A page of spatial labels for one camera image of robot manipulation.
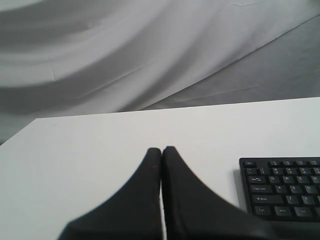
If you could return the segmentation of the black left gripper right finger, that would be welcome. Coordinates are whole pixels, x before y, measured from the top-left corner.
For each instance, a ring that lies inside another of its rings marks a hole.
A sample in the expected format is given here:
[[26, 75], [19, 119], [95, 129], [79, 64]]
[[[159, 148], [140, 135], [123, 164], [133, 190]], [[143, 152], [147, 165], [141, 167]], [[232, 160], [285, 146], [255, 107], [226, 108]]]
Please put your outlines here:
[[169, 240], [273, 240], [264, 220], [249, 215], [208, 188], [177, 149], [162, 153], [161, 188]]

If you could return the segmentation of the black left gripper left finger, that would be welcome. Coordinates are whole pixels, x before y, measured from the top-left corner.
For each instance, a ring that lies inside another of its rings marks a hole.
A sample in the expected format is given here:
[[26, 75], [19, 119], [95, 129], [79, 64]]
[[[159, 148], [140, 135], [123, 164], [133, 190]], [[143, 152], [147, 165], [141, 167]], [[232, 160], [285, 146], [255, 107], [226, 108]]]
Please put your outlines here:
[[61, 240], [161, 240], [162, 153], [149, 148], [130, 179], [107, 201], [70, 221]]

